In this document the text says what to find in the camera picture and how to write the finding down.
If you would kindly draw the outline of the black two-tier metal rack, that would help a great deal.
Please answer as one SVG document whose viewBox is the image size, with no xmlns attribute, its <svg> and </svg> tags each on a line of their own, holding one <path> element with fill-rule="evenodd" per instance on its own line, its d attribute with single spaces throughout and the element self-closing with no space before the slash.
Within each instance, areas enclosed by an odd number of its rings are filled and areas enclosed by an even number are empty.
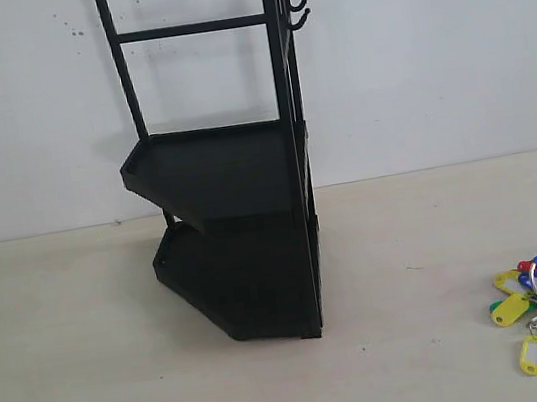
<svg viewBox="0 0 537 402">
<path fill-rule="evenodd" d="M 120 175 L 166 222 L 158 281 L 234 340 L 320 337 L 320 231 L 294 37 L 308 4 L 262 0 L 256 15 L 122 33 L 108 0 L 94 1 L 138 136 Z M 150 132 L 123 47 L 252 26 L 267 33 L 276 118 Z"/>
</svg>

